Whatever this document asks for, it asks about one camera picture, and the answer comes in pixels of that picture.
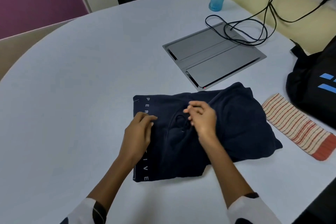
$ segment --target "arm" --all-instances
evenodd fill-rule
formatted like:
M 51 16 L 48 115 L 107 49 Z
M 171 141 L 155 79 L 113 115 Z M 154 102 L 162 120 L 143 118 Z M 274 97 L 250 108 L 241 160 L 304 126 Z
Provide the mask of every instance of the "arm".
M 210 159 L 216 173 L 232 223 L 280 223 L 274 213 L 254 193 L 242 177 L 216 136 L 216 112 L 205 102 L 191 101 L 185 113 L 195 127 L 199 142 Z
M 138 112 L 125 129 L 118 157 L 87 198 L 69 214 L 64 223 L 105 223 L 106 215 L 127 175 L 141 159 L 151 141 L 152 120 L 157 117 Z

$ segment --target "white sleeve with black pattern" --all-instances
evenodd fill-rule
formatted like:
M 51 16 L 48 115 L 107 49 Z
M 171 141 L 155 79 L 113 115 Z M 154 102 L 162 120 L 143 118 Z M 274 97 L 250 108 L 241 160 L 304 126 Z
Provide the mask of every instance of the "white sleeve with black pattern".
M 61 224 L 105 224 L 106 210 L 92 198 L 85 198 Z
M 230 205 L 227 214 L 232 224 L 281 224 L 257 193 L 246 195 Z

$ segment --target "black cable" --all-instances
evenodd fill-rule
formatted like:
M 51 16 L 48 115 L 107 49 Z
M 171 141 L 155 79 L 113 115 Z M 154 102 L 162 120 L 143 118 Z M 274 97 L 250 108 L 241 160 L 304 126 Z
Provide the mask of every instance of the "black cable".
M 275 32 L 276 28 L 277 28 L 277 18 L 279 18 L 280 20 L 284 21 L 284 22 L 288 22 L 288 23 L 293 23 L 293 22 L 297 22 L 305 17 L 307 17 L 308 15 L 312 14 L 313 12 L 315 12 L 317 9 L 319 9 L 322 5 L 324 5 L 327 1 L 329 0 L 323 0 L 314 10 L 310 11 L 309 13 L 307 13 L 306 15 L 302 16 L 301 18 L 298 18 L 297 20 L 295 21 L 288 21 L 288 20 L 285 20 L 284 18 L 281 18 L 280 15 L 277 13 L 277 11 L 275 10 L 272 2 L 273 0 L 268 0 L 268 3 L 267 3 L 267 6 L 261 10 L 260 12 L 250 16 L 249 18 L 246 18 L 244 20 L 240 20 L 240 21 L 233 21 L 233 22 L 226 22 L 223 18 L 221 18 L 220 16 L 218 15 L 209 15 L 207 18 L 205 18 L 205 24 L 211 28 L 213 31 L 215 31 L 218 35 L 220 35 L 222 38 L 224 39 L 227 39 L 227 40 L 230 40 L 232 42 L 235 42 L 237 44 L 241 44 L 241 45 L 245 45 L 245 46 L 257 46 L 257 45 L 260 45 L 262 43 L 264 43 L 268 38 L 271 37 L 271 35 L 273 35 L 273 33 Z M 267 31 L 267 28 L 265 26 L 266 24 L 266 15 L 267 15 L 267 11 L 268 9 L 270 10 L 271 14 L 272 14 L 272 17 L 274 19 L 274 22 L 275 22 L 275 26 L 274 26 L 274 29 L 272 31 L 272 33 L 270 35 L 268 35 L 268 31 Z M 263 11 L 265 11 L 265 14 L 264 14 L 264 19 L 263 19 L 263 22 L 260 22 L 256 19 L 252 19 L 254 16 L 262 13 Z M 220 34 L 213 26 L 209 25 L 208 22 L 207 22 L 207 19 L 210 18 L 210 17 L 217 17 L 219 19 L 221 19 L 225 24 L 224 24 L 224 28 L 223 28 L 223 32 L 224 32 L 224 35 Z M 236 26 L 244 21 L 255 21 L 257 23 L 259 23 L 260 25 L 262 25 L 262 30 L 261 30 L 261 34 L 258 38 L 253 38 L 251 37 L 249 34 L 247 34 L 246 32 L 240 30 L 240 29 L 237 29 Z M 226 29 L 227 27 L 230 27 L 230 31 L 235 29 L 241 33 L 243 33 L 244 35 L 248 36 L 249 38 L 253 39 L 254 41 L 247 41 L 247 40 L 242 40 L 242 39 L 237 39 L 237 38 L 232 38 L 230 37 L 227 32 L 226 32 Z

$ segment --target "beige floor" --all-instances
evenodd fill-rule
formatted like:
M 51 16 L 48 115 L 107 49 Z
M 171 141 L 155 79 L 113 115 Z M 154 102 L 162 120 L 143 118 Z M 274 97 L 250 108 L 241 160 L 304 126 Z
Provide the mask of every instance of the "beige floor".
M 68 22 L 57 23 L 0 40 L 0 80 L 29 48 Z

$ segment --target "hand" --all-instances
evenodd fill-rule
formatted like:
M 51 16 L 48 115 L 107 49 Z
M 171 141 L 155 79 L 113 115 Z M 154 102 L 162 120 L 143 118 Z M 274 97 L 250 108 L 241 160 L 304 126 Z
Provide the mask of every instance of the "hand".
M 156 116 L 138 112 L 125 129 L 118 158 L 130 162 L 132 168 L 139 162 L 151 142 L 151 121 L 156 119 Z
M 199 142 L 203 148 L 218 142 L 216 136 L 216 112 L 206 102 L 190 101 L 189 106 L 183 112 L 189 113 L 188 120 L 195 127 Z

